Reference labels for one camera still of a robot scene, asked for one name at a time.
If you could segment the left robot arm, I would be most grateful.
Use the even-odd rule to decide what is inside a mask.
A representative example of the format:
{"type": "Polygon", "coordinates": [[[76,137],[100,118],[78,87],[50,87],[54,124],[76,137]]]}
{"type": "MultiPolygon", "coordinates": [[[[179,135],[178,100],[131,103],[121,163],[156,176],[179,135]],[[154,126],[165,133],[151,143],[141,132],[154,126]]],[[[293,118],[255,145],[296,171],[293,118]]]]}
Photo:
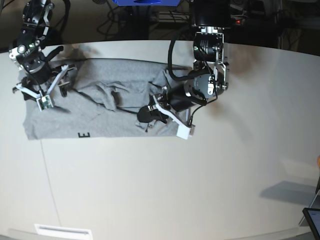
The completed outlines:
{"type": "Polygon", "coordinates": [[[168,49],[167,72],[176,85],[149,98],[148,105],[141,107],[137,113],[141,123],[167,123],[170,114],[186,111],[195,105],[202,108],[216,101],[229,87],[225,30],[232,25],[230,1],[194,0],[190,10],[191,23],[178,30],[168,49]],[[189,30],[194,32],[193,69],[186,75],[178,76],[174,72],[173,50],[178,38],[189,30]]]}

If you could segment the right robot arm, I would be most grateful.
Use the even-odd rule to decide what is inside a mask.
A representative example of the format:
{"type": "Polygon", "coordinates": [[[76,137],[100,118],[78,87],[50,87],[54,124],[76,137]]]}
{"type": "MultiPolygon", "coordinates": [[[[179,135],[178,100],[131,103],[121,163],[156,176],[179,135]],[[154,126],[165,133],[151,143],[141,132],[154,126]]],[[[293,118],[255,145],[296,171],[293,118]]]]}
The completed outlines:
{"type": "Polygon", "coordinates": [[[62,70],[61,66],[52,67],[50,61],[64,50],[58,46],[48,55],[44,55],[43,50],[54,37],[60,37],[63,33],[69,18],[71,3],[65,0],[65,13],[62,18],[62,26],[59,31],[50,26],[54,3],[51,0],[29,0],[22,12],[22,26],[17,39],[9,46],[8,54],[12,62],[18,69],[24,72],[22,80],[12,88],[12,92],[21,91],[24,100],[35,100],[32,94],[44,94],[48,91],[43,89],[43,85],[49,87],[52,78],[56,77],[62,70]]]}

